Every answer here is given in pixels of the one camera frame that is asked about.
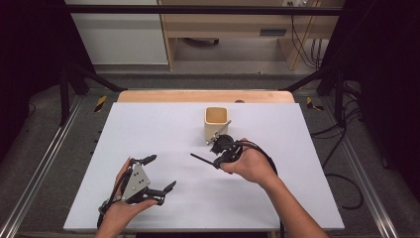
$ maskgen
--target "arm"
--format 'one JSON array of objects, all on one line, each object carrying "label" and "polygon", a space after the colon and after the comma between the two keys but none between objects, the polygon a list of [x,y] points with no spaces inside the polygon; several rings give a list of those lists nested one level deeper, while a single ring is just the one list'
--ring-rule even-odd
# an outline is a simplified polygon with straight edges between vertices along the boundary
[{"label": "arm", "polygon": [[[119,180],[120,176],[127,170],[130,165],[130,160],[127,160],[126,164],[123,165],[120,172],[117,175],[115,184]],[[116,196],[121,196],[121,188],[119,187]],[[105,213],[104,220],[101,226],[96,232],[96,238],[111,238],[117,237],[129,224],[129,222],[140,212],[148,209],[149,207],[156,205],[158,202],[155,200],[145,200],[135,205],[129,205],[126,202],[120,200],[115,202],[109,207]]]},{"label": "arm", "polygon": [[238,174],[259,184],[281,217],[290,237],[328,237],[274,173],[264,155],[257,150],[244,147],[236,162],[224,163],[221,168],[227,173]]}]

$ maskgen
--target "white tabletop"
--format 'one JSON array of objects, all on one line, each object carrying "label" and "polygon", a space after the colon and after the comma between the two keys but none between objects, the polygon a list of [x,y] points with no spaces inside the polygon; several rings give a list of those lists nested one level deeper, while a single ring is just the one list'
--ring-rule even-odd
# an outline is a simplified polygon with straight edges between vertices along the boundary
[{"label": "white tabletop", "polygon": [[229,135],[246,137],[274,160],[278,175],[324,229],[343,229],[300,107],[295,103],[114,103],[64,229],[93,231],[98,207],[129,158],[157,155],[144,167],[150,188],[177,181],[163,206],[153,206],[127,226],[135,231],[269,231],[278,217],[264,191],[237,175],[216,170],[204,140],[204,110],[229,110]]}]

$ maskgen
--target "white cabinet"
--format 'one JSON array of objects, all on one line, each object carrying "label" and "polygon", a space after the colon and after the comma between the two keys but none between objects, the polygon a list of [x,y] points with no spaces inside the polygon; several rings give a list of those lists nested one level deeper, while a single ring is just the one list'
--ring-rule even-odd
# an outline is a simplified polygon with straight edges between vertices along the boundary
[{"label": "white cabinet", "polygon": [[[67,4],[156,5],[156,0],[65,0]],[[71,14],[93,64],[167,64],[159,14]]]}]

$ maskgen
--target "person's left hand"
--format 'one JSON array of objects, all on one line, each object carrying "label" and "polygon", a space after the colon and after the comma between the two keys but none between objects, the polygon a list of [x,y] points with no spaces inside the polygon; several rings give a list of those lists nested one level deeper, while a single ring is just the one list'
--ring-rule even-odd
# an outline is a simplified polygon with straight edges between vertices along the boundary
[{"label": "person's left hand", "polygon": [[[130,159],[127,160],[120,172],[117,174],[114,186],[129,166]],[[121,197],[121,195],[121,186],[119,186],[116,196]],[[156,204],[158,204],[158,202],[152,199],[133,205],[127,204],[122,200],[113,203],[105,213],[102,224],[95,237],[117,237],[137,214]]]}]

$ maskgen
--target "power outlet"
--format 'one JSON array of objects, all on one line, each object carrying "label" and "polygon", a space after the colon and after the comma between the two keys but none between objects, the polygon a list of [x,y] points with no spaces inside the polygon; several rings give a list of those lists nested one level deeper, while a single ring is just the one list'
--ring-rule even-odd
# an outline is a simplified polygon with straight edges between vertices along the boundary
[{"label": "power outlet", "polygon": [[308,0],[284,0],[282,7],[306,7]]}]

